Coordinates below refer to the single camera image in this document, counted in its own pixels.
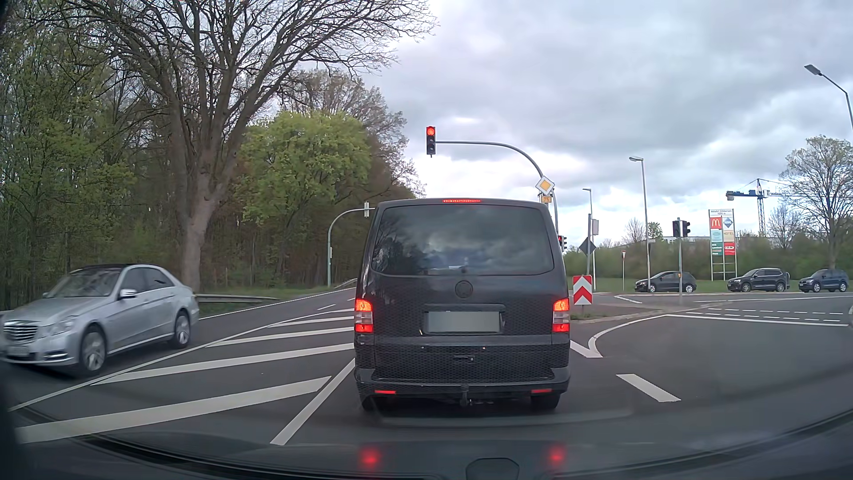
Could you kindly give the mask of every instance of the street lamp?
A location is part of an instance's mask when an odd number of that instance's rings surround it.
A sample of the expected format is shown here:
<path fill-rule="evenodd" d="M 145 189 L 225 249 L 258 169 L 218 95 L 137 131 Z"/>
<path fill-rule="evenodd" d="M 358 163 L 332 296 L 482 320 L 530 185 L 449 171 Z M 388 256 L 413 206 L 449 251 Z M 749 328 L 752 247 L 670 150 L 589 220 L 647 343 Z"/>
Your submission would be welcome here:
<path fill-rule="evenodd" d="M 646 161 L 640 156 L 628 157 L 630 161 L 639 161 L 642 170 L 642 206 L 646 211 L 646 288 L 652 288 L 652 256 L 648 247 L 648 201 L 646 199 Z"/>
<path fill-rule="evenodd" d="M 592 246 L 592 189 L 584 189 L 589 192 L 589 221 L 587 221 L 587 242 L 589 249 Z M 592 257 L 592 290 L 595 290 L 595 250 L 587 251 L 587 275 L 589 275 L 589 258 Z"/>
<path fill-rule="evenodd" d="M 850 96 L 847 95 L 847 91 L 835 82 L 832 79 L 823 74 L 817 67 L 812 64 L 806 65 L 804 67 L 806 70 L 810 71 L 813 75 L 817 75 L 818 77 L 823 77 L 824 79 L 829 80 L 829 83 L 838 87 L 839 90 L 844 92 L 844 98 L 847 100 L 847 114 L 850 116 L 850 127 L 853 127 L 853 109 L 850 109 Z"/>

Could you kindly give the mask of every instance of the construction crane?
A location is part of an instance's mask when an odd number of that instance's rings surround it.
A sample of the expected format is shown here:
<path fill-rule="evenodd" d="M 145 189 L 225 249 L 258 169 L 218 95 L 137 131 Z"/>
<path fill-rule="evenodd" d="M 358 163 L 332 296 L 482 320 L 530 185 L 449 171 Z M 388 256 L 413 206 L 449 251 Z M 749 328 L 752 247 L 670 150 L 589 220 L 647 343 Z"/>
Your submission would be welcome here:
<path fill-rule="evenodd" d="M 755 182 L 755 190 L 749 190 L 746 193 L 742 191 L 734 191 L 729 190 L 726 192 L 726 200 L 733 201 L 736 196 L 752 196 L 755 197 L 758 201 L 758 235 L 762 237 L 767 236 L 767 222 L 764 220 L 764 199 L 768 196 L 789 196 L 787 193 L 779 193 L 779 192 L 771 192 L 770 190 L 765 190 L 761 186 L 761 182 L 772 182 L 772 180 L 765 179 L 755 179 L 752 182 Z"/>

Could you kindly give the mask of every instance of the van rear window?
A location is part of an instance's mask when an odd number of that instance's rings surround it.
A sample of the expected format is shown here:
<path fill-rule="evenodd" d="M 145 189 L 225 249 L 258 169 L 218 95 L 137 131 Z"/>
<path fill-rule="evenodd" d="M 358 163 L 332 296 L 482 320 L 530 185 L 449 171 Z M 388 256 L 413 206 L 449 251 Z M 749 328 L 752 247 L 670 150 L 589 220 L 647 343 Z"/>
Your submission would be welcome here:
<path fill-rule="evenodd" d="M 392 207 L 382 213 L 370 266 L 385 275 L 537 275 L 554 269 L 549 232 L 535 208 Z"/>

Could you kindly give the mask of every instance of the license plate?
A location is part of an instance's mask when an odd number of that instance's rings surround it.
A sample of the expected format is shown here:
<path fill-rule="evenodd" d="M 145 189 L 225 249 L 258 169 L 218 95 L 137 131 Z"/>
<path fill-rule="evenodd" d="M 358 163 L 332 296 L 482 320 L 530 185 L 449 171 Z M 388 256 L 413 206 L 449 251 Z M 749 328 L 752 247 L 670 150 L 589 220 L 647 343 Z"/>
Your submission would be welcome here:
<path fill-rule="evenodd" d="M 426 333 L 499 333 L 500 312 L 428 312 Z"/>
<path fill-rule="evenodd" d="M 6 355 L 10 357 L 26 357 L 30 354 L 29 347 L 7 347 Z"/>

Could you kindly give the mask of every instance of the parked car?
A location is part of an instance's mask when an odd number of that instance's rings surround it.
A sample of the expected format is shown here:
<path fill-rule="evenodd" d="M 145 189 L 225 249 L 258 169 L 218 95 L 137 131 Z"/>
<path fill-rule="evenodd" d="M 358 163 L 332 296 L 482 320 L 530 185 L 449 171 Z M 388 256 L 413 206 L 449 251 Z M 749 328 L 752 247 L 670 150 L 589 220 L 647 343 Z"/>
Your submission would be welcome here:
<path fill-rule="evenodd" d="M 682 287 L 687 293 L 696 291 L 696 277 L 690 272 L 683 272 L 684 280 Z M 650 278 L 651 286 L 646 286 L 646 279 L 638 280 L 634 283 L 634 291 L 641 292 L 663 292 L 663 291 L 678 291 L 678 271 L 661 272 Z"/>
<path fill-rule="evenodd" d="M 728 281 L 729 291 L 752 290 L 786 291 L 791 288 L 791 275 L 779 268 L 753 268 L 739 277 Z"/>
<path fill-rule="evenodd" d="M 42 297 L 3 316 L 3 357 L 80 377 L 151 342 L 185 348 L 199 319 L 192 289 L 154 265 L 86 266 Z"/>
<path fill-rule="evenodd" d="M 799 281 L 799 289 L 803 293 L 817 293 L 821 290 L 847 291 L 848 285 L 850 278 L 847 277 L 847 272 L 838 268 L 824 268 Z"/>

